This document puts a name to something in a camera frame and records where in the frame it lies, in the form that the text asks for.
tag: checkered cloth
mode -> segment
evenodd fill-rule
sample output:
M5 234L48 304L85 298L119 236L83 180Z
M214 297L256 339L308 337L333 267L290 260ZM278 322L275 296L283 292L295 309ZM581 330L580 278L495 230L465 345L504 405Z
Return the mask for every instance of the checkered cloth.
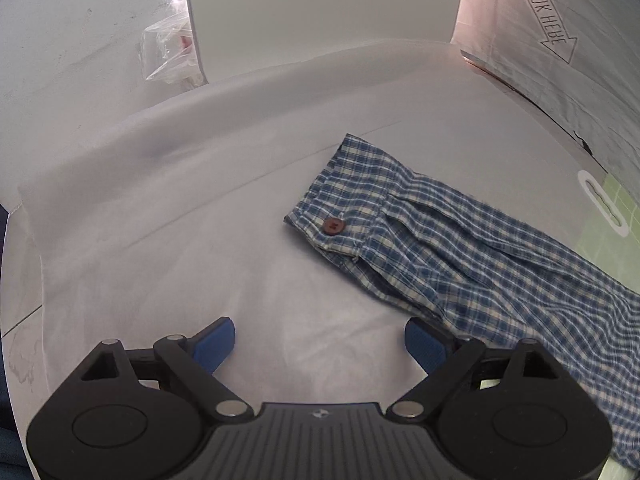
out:
M346 227L329 236L329 217ZM369 292L497 347L535 337L640 469L640 296L533 227L347 136L285 221Z

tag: arrow printout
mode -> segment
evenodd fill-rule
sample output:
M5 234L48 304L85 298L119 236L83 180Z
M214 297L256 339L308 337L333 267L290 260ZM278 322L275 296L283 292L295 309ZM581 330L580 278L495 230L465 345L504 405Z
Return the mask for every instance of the arrow printout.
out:
M546 35L546 40L540 41L540 43L560 59L570 63L578 39L569 37L569 34L564 28L564 23L556 10L556 6L551 0L527 1Z

